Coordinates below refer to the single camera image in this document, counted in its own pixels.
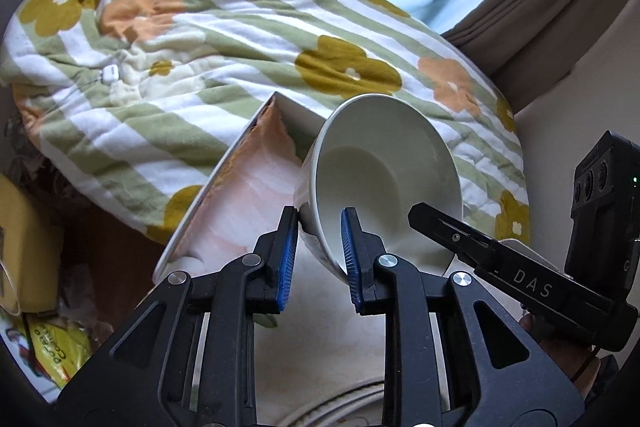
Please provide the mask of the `right hand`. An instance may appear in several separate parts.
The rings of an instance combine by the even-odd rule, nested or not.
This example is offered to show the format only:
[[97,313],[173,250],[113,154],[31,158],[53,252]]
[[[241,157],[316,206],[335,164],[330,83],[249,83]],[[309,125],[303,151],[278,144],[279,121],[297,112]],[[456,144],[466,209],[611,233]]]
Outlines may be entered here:
[[545,333],[533,314],[524,312],[518,320],[544,352],[555,361],[561,371],[570,379],[584,399],[597,379],[601,365],[597,349],[560,334]]

